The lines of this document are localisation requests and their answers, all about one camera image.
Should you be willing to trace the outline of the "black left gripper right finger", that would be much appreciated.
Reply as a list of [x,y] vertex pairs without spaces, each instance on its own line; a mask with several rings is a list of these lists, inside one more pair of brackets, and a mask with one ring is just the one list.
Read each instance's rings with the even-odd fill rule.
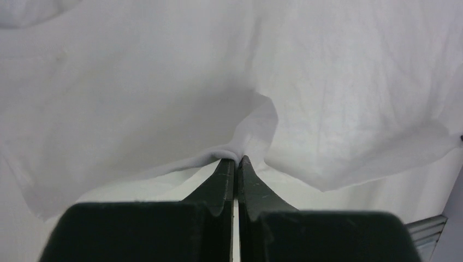
[[256,174],[237,170],[242,261],[419,261],[398,217],[373,211],[298,210]]

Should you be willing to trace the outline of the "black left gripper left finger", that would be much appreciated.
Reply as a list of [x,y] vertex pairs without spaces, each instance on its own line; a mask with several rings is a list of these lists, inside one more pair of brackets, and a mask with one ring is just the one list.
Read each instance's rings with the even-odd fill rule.
[[57,222],[41,261],[231,261],[235,163],[176,202],[79,203]]

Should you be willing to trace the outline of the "white t shirt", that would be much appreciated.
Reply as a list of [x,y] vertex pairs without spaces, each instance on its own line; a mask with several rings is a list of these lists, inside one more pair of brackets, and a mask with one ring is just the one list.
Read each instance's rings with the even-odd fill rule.
[[43,219],[220,158],[377,180],[461,113],[462,1],[1,1],[1,156]]

